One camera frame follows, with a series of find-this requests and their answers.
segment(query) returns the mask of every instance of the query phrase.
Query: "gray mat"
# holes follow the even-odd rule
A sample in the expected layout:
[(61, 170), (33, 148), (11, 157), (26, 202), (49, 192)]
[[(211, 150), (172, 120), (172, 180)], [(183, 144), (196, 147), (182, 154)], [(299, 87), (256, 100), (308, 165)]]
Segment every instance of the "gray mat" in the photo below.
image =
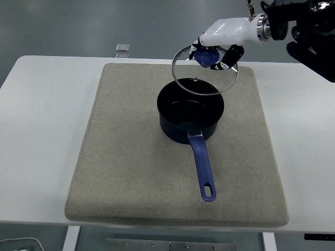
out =
[(165, 226), (285, 225), (285, 197), (253, 71), (240, 68), (223, 95), (224, 115), (206, 141), (214, 202), (200, 196), (191, 147), (160, 128), (157, 95), (171, 81), (169, 65), (105, 65), (66, 217)]

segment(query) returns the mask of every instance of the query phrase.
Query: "white table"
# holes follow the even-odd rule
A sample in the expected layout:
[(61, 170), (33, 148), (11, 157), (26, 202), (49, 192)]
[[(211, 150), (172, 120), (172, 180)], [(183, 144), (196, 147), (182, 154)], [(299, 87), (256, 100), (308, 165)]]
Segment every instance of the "white table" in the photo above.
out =
[[(170, 60), (24, 56), (0, 89), (0, 222), (83, 225), (64, 205), (103, 66)], [(290, 220), (259, 232), (335, 232), (335, 84), (301, 64), (253, 68)]]

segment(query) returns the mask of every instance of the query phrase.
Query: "saucepan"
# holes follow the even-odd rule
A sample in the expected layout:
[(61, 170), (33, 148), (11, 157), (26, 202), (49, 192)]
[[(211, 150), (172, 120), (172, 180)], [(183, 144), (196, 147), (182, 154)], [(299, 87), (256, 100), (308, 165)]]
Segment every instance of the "saucepan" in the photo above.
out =
[[(194, 93), (215, 93), (218, 90), (208, 82), (192, 78), (178, 80)], [(179, 86), (176, 81), (162, 88), (157, 98), (160, 125), (170, 139), (190, 144), (200, 186), (205, 201), (216, 199), (216, 189), (211, 172), (205, 141), (210, 138), (224, 112), (222, 95), (197, 95)]]

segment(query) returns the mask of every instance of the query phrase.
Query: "gray floor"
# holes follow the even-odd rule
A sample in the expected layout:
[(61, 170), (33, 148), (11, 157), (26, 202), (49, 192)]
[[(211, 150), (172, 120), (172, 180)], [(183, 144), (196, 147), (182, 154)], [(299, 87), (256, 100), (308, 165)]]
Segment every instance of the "gray floor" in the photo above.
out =
[(170, 242), (201, 242), (234, 244), (236, 251), (264, 251), (261, 233), (191, 231), (174, 228), (82, 227), (76, 251), (105, 250), (107, 238), (149, 239)]
[[(0, 224), (0, 241), (12, 238), (33, 237), (40, 241), (46, 251), (62, 251), (67, 231), (67, 226)], [(5, 249), (8, 246), (13, 247), (13, 245), (16, 249)], [(29, 241), (0, 242), (1, 251), (22, 250), (24, 248), (31, 251), (40, 250), (37, 249), (38, 246), (34, 245), (34, 243), (32, 245)]]
[[(260, 0), (253, 1), (262, 12)], [(217, 19), (248, 16), (247, 0), (1, 0), (0, 86), (23, 55), (172, 59)], [(242, 61), (296, 62), (284, 41), (246, 43)]]
[(277, 251), (334, 251), (334, 241), (307, 241), (304, 234), (275, 234)]

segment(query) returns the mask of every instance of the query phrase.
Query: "blue handle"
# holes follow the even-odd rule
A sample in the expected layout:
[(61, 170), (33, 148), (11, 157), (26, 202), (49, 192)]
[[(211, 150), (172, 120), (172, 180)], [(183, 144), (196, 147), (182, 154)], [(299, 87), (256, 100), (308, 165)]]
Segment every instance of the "blue handle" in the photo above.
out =
[[(216, 199), (216, 190), (210, 169), (205, 138), (203, 136), (191, 136), (188, 138), (188, 141), (194, 153), (201, 196), (205, 201), (214, 201)], [(210, 196), (206, 195), (205, 187), (209, 188)]]

